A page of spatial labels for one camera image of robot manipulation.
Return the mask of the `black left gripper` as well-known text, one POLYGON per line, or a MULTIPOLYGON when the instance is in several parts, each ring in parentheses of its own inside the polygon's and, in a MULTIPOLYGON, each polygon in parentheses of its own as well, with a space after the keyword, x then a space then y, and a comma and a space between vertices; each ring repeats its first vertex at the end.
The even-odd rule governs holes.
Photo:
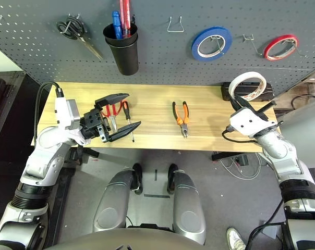
POLYGON ((102 142, 114 142, 129 135, 133 130, 141 125, 141 121, 128 124, 118 129, 116 133, 109 134, 111 127, 108 119, 103 117, 101 111, 97 108, 103 108, 107 105, 120 103, 129 96, 128 93, 111 94, 95 100, 95 108, 85 113, 80 118, 80 132, 85 139, 93 139, 99 137, 102 142))

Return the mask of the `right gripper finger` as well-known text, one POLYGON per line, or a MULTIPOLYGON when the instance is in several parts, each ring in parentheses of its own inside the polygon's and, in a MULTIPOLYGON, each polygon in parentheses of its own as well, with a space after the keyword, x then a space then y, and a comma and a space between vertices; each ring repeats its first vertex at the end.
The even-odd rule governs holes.
POLYGON ((265 106, 260 108, 259 110, 256 111, 256 115, 260 117, 264 121, 268 121, 268 117, 266 116, 265 112, 270 109, 271 107, 276 105, 276 101, 270 101, 267 103, 265 106))
POLYGON ((235 111, 238 111, 242 108, 249 108, 251 111, 255 110, 247 100, 236 94, 234 97, 230 97, 230 103, 235 111))

